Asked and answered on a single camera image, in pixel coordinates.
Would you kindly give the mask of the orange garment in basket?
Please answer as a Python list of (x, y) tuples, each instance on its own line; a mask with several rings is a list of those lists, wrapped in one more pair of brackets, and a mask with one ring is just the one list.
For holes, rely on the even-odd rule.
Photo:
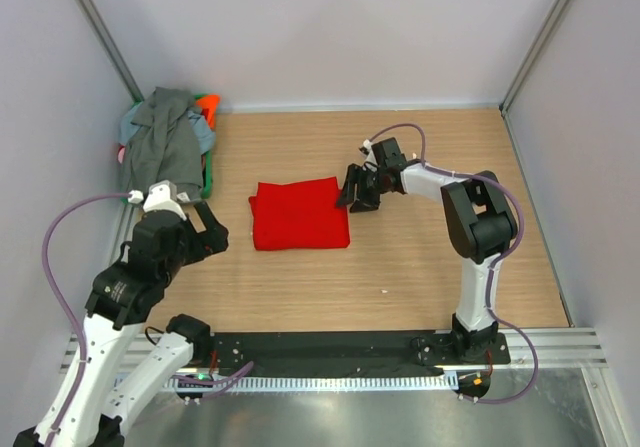
[(209, 128), (214, 131), (216, 129), (216, 113), (220, 103), (220, 96), (217, 94), (208, 94), (200, 96), (196, 99), (195, 104), (201, 109), (201, 115), (206, 119)]

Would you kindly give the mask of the green plastic basket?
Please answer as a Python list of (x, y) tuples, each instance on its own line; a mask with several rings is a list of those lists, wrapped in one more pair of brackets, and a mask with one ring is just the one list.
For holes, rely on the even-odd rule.
[[(200, 152), (202, 153), (201, 166), (202, 166), (202, 178), (204, 181), (204, 187), (202, 190), (201, 199), (206, 199), (209, 197), (209, 194), (211, 193), (211, 184), (212, 184), (211, 151), (215, 144), (216, 134), (215, 134), (215, 130), (212, 131), (209, 128), (209, 125), (207, 124), (206, 119), (201, 115), (201, 109), (198, 106), (197, 108), (199, 109), (199, 112), (196, 114), (191, 114), (189, 116), (189, 119), (190, 119), (191, 125), (193, 126), (194, 132), (196, 133), (196, 136), (198, 138), (199, 145), (200, 145)], [(123, 135), (125, 128), (121, 125), (123, 122), (123, 118), (120, 122), (119, 134), (118, 134), (118, 144), (119, 144), (118, 156), (119, 156), (120, 164), (122, 163), (122, 160), (123, 160), (124, 141), (127, 139)]]

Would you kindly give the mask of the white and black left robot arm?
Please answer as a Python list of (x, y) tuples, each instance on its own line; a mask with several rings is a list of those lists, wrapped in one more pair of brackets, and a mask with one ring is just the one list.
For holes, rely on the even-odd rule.
[(186, 314), (171, 319), (154, 351), (122, 384), (121, 361), (179, 270), (228, 248), (229, 232), (209, 205), (194, 206), (197, 231), (179, 205), (155, 205), (135, 224), (118, 259), (96, 276), (86, 315), (72, 325), (78, 350), (47, 414), (20, 432), (17, 446), (121, 446), (141, 411), (180, 368), (212, 354), (210, 326)]

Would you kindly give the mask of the red t-shirt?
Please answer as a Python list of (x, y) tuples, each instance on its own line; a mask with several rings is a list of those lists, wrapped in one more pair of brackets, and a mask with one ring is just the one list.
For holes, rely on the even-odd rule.
[(348, 214), (336, 202), (337, 179), (289, 184), (260, 182), (249, 198), (258, 251), (338, 249), (350, 245)]

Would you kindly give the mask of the grey t-shirt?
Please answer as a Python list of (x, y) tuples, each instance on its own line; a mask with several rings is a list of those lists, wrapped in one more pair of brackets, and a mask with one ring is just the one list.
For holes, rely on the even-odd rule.
[(178, 200), (202, 198), (200, 145), (189, 116), (199, 109), (187, 90), (158, 87), (123, 118), (124, 154), (119, 183), (143, 193), (156, 183), (172, 182)]

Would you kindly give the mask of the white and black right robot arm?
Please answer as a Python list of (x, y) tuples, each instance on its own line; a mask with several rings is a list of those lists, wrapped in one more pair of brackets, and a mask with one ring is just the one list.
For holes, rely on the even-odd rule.
[(367, 139), (360, 151), (364, 162), (348, 166), (336, 205), (351, 213), (376, 211), (381, 196), (390, 192), (442, 203), (450, 243), (462, 258), (450, 348), (459, 361), (476, 361), (497, 340), (498, 321), (491, 314), (493, 289), (505, 254), (519, 239), (507, 194), (493, 172), (455, 173), (409, 160), (395, 138), (376, 143)]

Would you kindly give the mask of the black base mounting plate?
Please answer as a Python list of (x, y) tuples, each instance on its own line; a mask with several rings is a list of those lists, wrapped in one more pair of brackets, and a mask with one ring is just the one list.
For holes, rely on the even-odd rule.
[(252, 377), (401, 378), (446, 367), (484, 370), (511, 362), (505, 335), (464, 350), (448, 331), (227, 332), (212, 336), (221, 375), (251, 362)]

